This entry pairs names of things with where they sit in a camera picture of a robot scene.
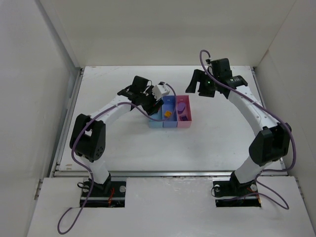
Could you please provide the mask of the yellow lego piece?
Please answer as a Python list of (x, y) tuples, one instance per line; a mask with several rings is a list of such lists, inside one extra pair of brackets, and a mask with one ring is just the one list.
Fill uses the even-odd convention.
[(172, 112), (171, 112), (171, 111), (166, 111), (166, 112), (164, 113), (164, 117), (165, 117), (165, 118), (169, 118), (169, 117), (171, 117), (171, 115), (172, 115)]

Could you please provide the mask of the purple lego piece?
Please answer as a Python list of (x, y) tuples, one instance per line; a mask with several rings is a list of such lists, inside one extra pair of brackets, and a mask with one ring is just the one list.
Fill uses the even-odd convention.
[(177, 104), (177, 113), (179, 115), (183, 114), (186, 109), (186, 103), (185, 102), (180, 102)]

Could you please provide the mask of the small purple lego brick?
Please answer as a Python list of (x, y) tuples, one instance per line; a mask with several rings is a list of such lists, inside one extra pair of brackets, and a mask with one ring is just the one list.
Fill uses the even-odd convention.
[(180, 121), (188, 121), (188, 117), (186, 115), (179, 116)]

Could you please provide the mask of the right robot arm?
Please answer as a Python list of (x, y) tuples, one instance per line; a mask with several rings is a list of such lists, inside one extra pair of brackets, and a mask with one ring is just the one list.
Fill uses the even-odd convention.
[(207, 60), (208, 71), (195, 69), (187, 93), (214, 97), (216, 92), (225, 96), (241, 112), (253, 130), (255, 138), (250, 144), (248, 158), (230, 175), (228, 181), (215, 181), (215, 197), (233, 197), (249, 194), (256, 186), (255, 178), (268, 165), (287, 155), (291, 127), (281, 123), (261, 109), (246, 80), (233, 76), (227, 58)]

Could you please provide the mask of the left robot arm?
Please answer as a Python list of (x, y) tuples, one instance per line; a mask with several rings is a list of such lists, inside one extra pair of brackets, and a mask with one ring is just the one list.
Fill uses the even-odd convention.
[(146, 116), (159, 111), (162, 97), (170, 93), (166, 83), (152, 85), (146, 78), (135, 76), (131, 85), (120, 90), (115, 98), (103, 108), (90, 114), (79, 114), (70, 138), (72, 157), (87, 169), (89, 186), (105, 193), (110, 188), (111, 175), (106, 168), (103, 153), (106, 149), (106, 131), (117, 119), (133, 109)]

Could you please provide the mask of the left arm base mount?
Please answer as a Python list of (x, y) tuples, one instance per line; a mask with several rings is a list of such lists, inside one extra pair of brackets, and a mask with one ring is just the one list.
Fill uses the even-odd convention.
[(121, 208), (125, 207), (126, 181), (112, 180), (110, 186), (101, 190), (94, 183), (91, 194), (84, 207)]

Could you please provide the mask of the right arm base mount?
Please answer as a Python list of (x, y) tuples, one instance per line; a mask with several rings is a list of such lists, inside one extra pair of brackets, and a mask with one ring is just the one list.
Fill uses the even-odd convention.
[(211, 191), (216, 207), (261, 207), (255, 181), (239, 186), (233, 180), (215, 180)]

